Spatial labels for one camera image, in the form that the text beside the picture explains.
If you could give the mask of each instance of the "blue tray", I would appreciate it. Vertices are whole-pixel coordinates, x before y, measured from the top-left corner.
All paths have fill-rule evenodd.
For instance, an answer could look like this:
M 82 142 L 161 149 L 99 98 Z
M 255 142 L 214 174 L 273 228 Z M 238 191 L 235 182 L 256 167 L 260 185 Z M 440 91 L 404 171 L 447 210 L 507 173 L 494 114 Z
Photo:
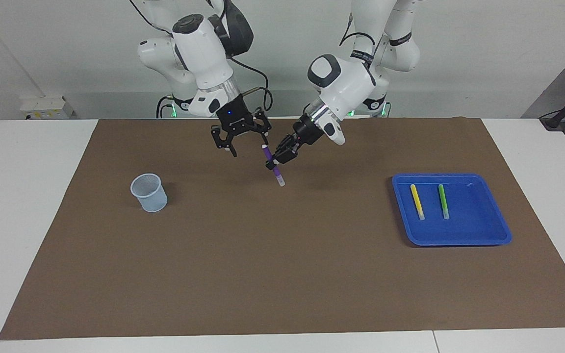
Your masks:
M 419 246 L 489 246 L 512 241 L 484 179 L 476 174 L 398 174 L 392 179 L 407 236 Z M 424 221 L 420 221 L 415 184 Z M 444 185 L 450 219 L 444 219 L 437 186 Z

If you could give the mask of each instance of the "black band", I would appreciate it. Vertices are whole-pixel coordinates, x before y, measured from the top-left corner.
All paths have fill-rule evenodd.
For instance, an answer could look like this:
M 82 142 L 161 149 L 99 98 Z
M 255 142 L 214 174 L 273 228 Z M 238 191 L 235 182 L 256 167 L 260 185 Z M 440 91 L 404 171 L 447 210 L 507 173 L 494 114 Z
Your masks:
M 201 14 L 190 14 L 176 22 L 171 31 L 178 34 L 191 34 L 197 31 L 203 21 L 204 16 Z
M 352 54 L 350 54 L 351 58 L 356 58 L 356 59 L 361 59 L 364 62 L 367 63 L 367 65 L 372 65 L 372 62 L 374 61 L 374 56 L 372 56 L 371 54 L 365 53 L 363 51 L 359 51 L 359 50 L 353 50 Z
M 219 38 L 220 42 L 222 42 L 222 46 L 224 46 L 224 50 L 226 51 L 226 56 L 232 56 L 232 42 L 228 36 L 228 32 L 226 32 L 226 28 L 222 24 L 222 20 L 219 19 L 219 16 L 213 14 L 213 16 L 208 18 L 208 22 L 213 25 L 215 29 L 215 34 L 217 34 L 217 38 Z
M 327 74 L 327 76 L 324 78 L 317 76 L 311 69 L 314 63 L 320 60 L 320 58 L 326 59 L 331 69 L 330 73 Z M 309 65 L 309 72 L 307 73 L 307 76 L 309 78 L 309 81 L 311 81 L 318 87 L 325 88 L 328 87 L 337 77 L 339 77 L 340 74 L 341 74 L 341 66 L 339 66 L 339 62 L 337 62 L 337 58 L 335 58 L 334 55 L 332 54 L 324 54 L 322 56 L 318 56 L 311 63 L 311 65 Z
M 370 65 L 364 65 L 363 67 L 365 67 L 365 71 L 367 71 L 367 74 L 370 75 L 370 79 L 372 80 L 372 85 L 376 87 L 376 80 L 374 79 L 374 76 L 372 76 L 372 72 L 370 71 Z
M 385 102 L 385 98 L 386 98 L 386 95 L 381 97 L 380 99 L 368 98 L 368 99 L 363 101 L 363 104 L 367 107 L 367 109 L 376 110 L 376 109 L 379 109 L 381 107 L 381 105 L 383 105 L 383 103 Z
M 185 112 L 188 112 L 188 111 L 189 111 L 189 105 L 191 105 L 191 103 L 193 102 L 193 98 L 189 98 L 189 99 L 186 99 L 186 100 L 183 101 L 183 100 L 180 99 L 180 98 L 175 98 L 175 97 L 174 97 L 174 98 L 173 98 L 173 101 L 178 105 L 178 107 L 179 107 L 181 110 L 184 110 Z
M 293 123 L 293 130 L 296 132 L 294 135 L 298 137 L 300 145 L 304 143 L 312 145 L 324 134 L 324 132 L 317 127 L 314 122 L 312 122 L 311 117 L 307 114 L 302 114 L 300 119 Z
M 180 63 L 182 64 L 182 67 L 184 67 L 184 69 L 188 71 L 189 68 L 186 67 L 186 63 L 184 63 L 184 59 L 182 59 L 182 55 L 180 54 L 180 50 L 178 50 L 178 46 L 174 45 L 173 49 L 175 50 L 176 55 L 178 56 L 178 59 L 180 59 Z
M 399 45 L 406 43 L 410 39 L 411 39 L 411 32 L 409 32 L 406 36 L 400 39 L 389 40 L 389 45 L 391 45 L 392 47 L 398 47 Z

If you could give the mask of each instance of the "power outlet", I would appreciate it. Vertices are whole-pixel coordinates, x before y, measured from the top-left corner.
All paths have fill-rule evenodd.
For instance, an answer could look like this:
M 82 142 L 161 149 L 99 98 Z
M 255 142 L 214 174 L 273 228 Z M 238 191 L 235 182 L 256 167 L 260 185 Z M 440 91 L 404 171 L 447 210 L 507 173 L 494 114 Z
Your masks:
M 24 99 L 21 111 L 29 119 L 71 119 L 76 112 L 63 97 Z

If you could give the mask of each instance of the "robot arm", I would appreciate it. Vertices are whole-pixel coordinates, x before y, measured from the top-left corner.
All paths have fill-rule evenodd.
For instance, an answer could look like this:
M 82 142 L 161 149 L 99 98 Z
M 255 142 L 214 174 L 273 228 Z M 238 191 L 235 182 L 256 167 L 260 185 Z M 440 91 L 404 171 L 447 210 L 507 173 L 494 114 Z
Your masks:
M 379 115 L 389 87 L 386 69 L 409 72 L 415 69 L 419 62 L 420 49 L 411 33 L 415 9 L 419 1 L 398 0 L 392 9 L 372 63 L 374 78 L 377 81 L 376 88 L 357 110 L 367 112 L 370 116 Z
M 221 125 L 211 127 L 211 135 L 218 148 L 237 153 L 232 145 L 234 136 L 255 131 L 267 143 L 267 132 L 271 125 L 262 110 L 252 113 L 247 109 L 244 95 L 233 78 L 233 69 L 228 58 L 249 50 L 253 32 L 244 15 L 231 0 L 206 0 L 218 14 L 204 18 L 201 14 L 190 14 L 173 22 L 166 6 L 175 0 L 147 0 L 152 20 L 163 19 L 153 26 L 168 30 L 170 37 L 148 40 L 139 46 L 139 57 L 143 63 L 160 72 L 170 83 L 174 96 L 184 93 L 184 85 L 195 81 L 197 91 L 193 99 L 179 99 L 181 108 L 196 116 L 217 115 Z M 263 125 L 255 122 L 261 120 Z M 223 139 L 221 130 L 227 135 Z
M 384 100 L 388 78 L 380 65 L 410 69 L 415 66 L 419 50 L 411 40 L 410 2 L 416 1 L 352 0 L 351 20 L 354 22 L 355 32 L 344 37 L 355 36 L 350 59 L 326 54 L 311 63 L 308 78 L 320 97 L 294 123 L 294 133 L 287 135 L 278 145 L 273 159 L 265 164 L 267 168 L 271 170 L 278 164 L 296 158 L 302 145 L 312 145 L 323 134 L 337 145 L 343 145 L 345 138 L 339 123 L 346 118 L 348 112 L 361 103 L 368 102 L 367 99 L 376 91 Z M 388 20 L 393 20 L 394 24 L 390 24 Z M 403 29 L 408 34 L 396 38 Z M 386 54 L 406 43 L 410 44 L 401 47 L 396 54 Z

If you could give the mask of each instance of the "brown paper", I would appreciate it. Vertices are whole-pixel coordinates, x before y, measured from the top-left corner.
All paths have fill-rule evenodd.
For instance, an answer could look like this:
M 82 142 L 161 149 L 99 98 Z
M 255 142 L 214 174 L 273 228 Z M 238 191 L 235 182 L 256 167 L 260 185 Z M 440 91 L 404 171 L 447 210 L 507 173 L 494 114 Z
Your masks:
M 481 121 L 346 121 L 284 188 L 257 134 L 233 158 L 211 123 L 98 123 L 0 339 L 565 327 L 565 264 Z M 157 214 L 128 189 L 146 172 Z M 411 244 L 390 179 L 417 172 L 482 175 L 513 241 Z

